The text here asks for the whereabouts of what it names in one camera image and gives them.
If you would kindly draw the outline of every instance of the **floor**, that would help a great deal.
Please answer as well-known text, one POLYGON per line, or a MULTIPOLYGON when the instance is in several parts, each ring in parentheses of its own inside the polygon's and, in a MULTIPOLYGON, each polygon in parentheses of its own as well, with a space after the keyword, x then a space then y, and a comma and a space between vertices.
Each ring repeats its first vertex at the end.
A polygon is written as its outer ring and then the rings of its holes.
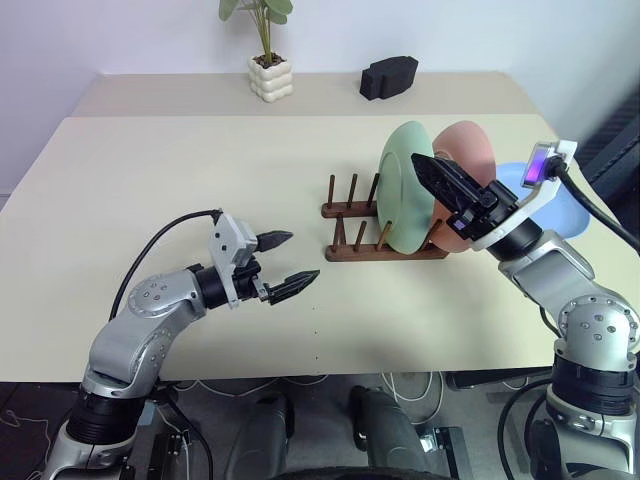
MULTIPOLYGON (((428 374, 423 373, 394 375, 398 393, 407 397, 419 395, 427 379, 428 374)), ((298 377, 290 380, 311 383, 318 378, 298 377)), ((206 385, 238 393, 264 383, 264 379, 250 379, 208 381, 206 385)), ((512 381, 513 385, 518 383, 516 380, 512 381)), ((280 379, 269 387, 289 394, 296 406, 296 433, 290 442, 288 470, 328 465, 366 465, 366 454, 353 445, 346 413, 348 393, 357 384, 381 387, 382 380, 379 375, 332 375, 312 386, 296 385, 280 379)), ((189 385, 190 382, 185 382, 181 386, 189 385)), ((423 401, 407 403, 401 400, 400 404, 412 419, 424 418, 436 407, 439 389, 439 377, 434 375, 429 395, 423 401)), ((180 394, 179 405, 205 432, 211 444, 216 479, 222 478, 225 459, 252 404, 266 391, 268 389, 243 398, 226 398, 196 386, 180 394)), ((430 422, 434 427, 463 428, 476 480, 504 478, 496 448, 496 425, 500 410, 512 393, 502 383, 463 391, 445 388, 440 413, 430 422)), ((526 414, 536 397, 535 394, 527 394, 515 406, 507 423, 507 448, 516 478, 530 478, 521 432, 526 414)), ((0 383, 1 418, 12 423, 9 410, 19 417, 46 418, 49 420, 48 431, 52 436, 59 419, 68 411, 73 400, 74 393, 62 387, 35 384, 20 384, 16 387, 16 384, 0 383)), ((14 428, 5 422, 0 424, 0 478, 25 480, 44 456, 47 447, 44 424, 22 421, 19 428, 14 428)), ((146 469, 144 458, 151 449, 158 427, 156 422, 159 422, 157 416, 154 424, 140 429, 132 457, 132 463, 139 472, 146 469)), ((198 451, 194 455, 197 458, 191 469, 192 479, 206 478, 206 462, 201 453, 202 451, 198 451)))

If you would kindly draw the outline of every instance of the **table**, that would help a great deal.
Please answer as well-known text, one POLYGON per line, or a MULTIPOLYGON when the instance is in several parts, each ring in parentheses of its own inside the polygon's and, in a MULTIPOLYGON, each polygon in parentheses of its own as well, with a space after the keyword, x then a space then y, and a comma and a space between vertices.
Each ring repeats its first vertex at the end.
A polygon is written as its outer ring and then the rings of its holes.
MULTIPOLYGON (((532 114, 64 120, 0 213, 0 379, 78 380, 142 246, 171 219, 214 207, 256 232, 295 233, 260 255, 267 281, 305 269, 321 274, 275 307, 253 301, 210 312, 178 337, 164 379, 548 365, 553 337, 537 307, 487 252, 428 262, 323 258, 333 234, 333 222, 319 214, 329 174, 337 175, 339 200, 358 173, 362 198, 394 128, 414 119, 435 136, 463 118, 485 128, 498 162, 524 160, 534 142, 555 138, 532 114)), ((574 176, 595 198, 577 169, 574 176)), ((347 222, 348 238, 357 223, 347 222)), ((177 227, 133 282, 210 263, 210 232, 206 220, 177 227)), ((592 221, 570 243, 598 281, 640 304, 637 258, 622 241, 592 221)))

